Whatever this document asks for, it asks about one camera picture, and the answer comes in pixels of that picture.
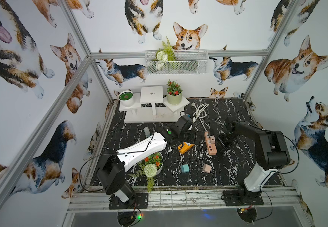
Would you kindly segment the green pot red flowers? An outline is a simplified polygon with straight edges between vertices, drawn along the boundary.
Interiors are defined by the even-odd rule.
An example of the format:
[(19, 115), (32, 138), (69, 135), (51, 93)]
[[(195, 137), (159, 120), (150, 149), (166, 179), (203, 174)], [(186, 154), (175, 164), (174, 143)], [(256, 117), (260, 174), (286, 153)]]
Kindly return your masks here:
[(176, 81), (169, 80), (167, 83), (167, 100), (171, 105), (178, 105), (182, 99), (182, 89)]

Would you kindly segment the flower pot with white bloom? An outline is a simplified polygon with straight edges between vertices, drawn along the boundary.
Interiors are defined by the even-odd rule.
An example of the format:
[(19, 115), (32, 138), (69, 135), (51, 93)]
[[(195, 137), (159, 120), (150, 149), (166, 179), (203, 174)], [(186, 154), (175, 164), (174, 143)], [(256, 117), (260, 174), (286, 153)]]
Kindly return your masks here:
[(136, 171), (130, 174), (130, 176), (133, 178), (145, 177), (147, 181), (147, 191), (151, 192), (154, 189), (155, 178), (163, 166), (163, 161), (164, 159), (161, 152), (149, 155), (136, 164)]

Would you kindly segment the white tiered display stand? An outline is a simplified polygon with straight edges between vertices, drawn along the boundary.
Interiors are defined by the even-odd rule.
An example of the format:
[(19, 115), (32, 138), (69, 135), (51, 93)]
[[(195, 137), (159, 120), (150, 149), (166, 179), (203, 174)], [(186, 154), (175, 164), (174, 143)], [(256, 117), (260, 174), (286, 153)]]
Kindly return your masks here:
[(126, 113), (125, 123), (174, 123), (189, 105), (183, 96), (178, 105), (169, 104), (162, 86), (142, 87), (139, 93), (134, 93), (134, 99), (131, 107), (124, 107), (119, 101), (119, 111)]

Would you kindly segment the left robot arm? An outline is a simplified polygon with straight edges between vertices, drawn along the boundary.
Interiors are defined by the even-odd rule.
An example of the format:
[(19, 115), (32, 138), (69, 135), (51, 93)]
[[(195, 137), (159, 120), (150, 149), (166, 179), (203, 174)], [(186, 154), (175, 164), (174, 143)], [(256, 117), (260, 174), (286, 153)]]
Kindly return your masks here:
[(150, 155), (166, 149), (167, 145), (194, 143), (195, 132), (190, 130), (193, 120), (183, 115), (169, 126), (164, 126), (147, 139), (128, 148), (106, 151), (99, 157), (95, 174), (107, 195), (114, 195), (128, 204), (135, 200), (135, 192), (126, 181), (126, 172)]

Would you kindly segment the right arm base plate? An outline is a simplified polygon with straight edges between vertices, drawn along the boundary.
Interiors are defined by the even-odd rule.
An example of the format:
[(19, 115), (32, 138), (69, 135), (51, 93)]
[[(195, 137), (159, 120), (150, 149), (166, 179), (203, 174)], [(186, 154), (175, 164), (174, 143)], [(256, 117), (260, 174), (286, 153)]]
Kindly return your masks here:
[(225, 202), (226, 206), (251, 206), (263, 205), (261, 192), (248, 192), (248, 191), (223, 191), (221, 199)]

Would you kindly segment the white pot green top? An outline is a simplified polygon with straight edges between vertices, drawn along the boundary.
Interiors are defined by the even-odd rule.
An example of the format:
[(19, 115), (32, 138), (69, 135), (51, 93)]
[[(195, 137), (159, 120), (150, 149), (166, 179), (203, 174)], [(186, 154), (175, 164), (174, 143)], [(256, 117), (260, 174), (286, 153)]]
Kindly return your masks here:
[(124, 107), (131, 107), (135, 104), (134, 93), (130, 90), (120, 92), (118, 98)]

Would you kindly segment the fern and white flower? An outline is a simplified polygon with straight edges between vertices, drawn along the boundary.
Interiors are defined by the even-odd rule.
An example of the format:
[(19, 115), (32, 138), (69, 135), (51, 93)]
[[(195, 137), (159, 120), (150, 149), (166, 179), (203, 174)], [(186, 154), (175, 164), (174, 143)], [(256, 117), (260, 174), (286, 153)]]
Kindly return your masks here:
[(172, 61), (176, 61), (174, 49), (170, 44), (168, 37), (162, 41), (163, 47), (155, 54), (155, 65), (158, 71), (169, 71), (174, 69)]

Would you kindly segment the orange power strip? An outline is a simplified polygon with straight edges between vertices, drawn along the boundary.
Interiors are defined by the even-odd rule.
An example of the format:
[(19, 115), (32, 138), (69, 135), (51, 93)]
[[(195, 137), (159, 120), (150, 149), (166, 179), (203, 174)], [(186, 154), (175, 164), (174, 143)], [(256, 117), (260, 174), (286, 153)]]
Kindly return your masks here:
[(184, 154), (187, 151), (189, 151), (192, 147), (194, 147), (194, 144), (183, 142), (182, 144), (180, 144), (178, 146), (178, 151), (179, 151), (180, 154)]

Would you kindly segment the pink power strip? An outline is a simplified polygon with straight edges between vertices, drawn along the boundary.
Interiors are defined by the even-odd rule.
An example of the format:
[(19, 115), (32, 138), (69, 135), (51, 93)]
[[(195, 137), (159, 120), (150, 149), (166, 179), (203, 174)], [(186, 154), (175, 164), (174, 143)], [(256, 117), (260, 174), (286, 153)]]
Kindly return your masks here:
[(217, 148), (216, 148), (216, 139), (214, 135), (211, 135), (210, 132), (206, 131), (204, 133), (205, 143), (207, 146), (207, 152), (208, 155), (214, 156), (217, 154)]

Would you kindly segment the teal plug adapter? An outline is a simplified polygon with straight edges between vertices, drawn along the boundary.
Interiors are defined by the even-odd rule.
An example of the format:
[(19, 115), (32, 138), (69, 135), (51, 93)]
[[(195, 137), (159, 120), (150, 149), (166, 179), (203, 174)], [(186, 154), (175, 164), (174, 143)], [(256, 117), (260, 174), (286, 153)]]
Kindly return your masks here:
[(188, 173), (190, 171), (188, 164), (181, 165), (181, 173)]

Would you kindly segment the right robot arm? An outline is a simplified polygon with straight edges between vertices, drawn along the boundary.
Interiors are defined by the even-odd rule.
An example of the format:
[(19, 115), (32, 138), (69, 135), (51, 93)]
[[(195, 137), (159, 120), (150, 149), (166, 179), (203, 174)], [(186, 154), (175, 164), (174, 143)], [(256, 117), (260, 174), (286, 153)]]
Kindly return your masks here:
[(285, 140), (291, 141), (280, 131), (261, 129), (244, 121), (225, 122), (220, 142), (229, 147), (239, 136), (251, 139), (255, 144), (255, 166), (243, 180), (237, 191), (227, 194), (243, 204), (256, 202), (262, 186), (269, 178), (290, 163), (290, 154)]

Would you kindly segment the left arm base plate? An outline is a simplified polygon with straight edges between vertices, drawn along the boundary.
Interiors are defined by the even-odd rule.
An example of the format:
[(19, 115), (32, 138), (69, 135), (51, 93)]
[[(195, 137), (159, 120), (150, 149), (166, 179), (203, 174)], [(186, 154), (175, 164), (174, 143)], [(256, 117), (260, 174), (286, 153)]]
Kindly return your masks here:
[(125, 210), (129, 208), (146, 209), (148, 207), (148, 193), (137, 193), (131, 199), (127, 199), (125, 195), (124, 201), (116, 194), (112, 194), (109, 198), (109, 210)]

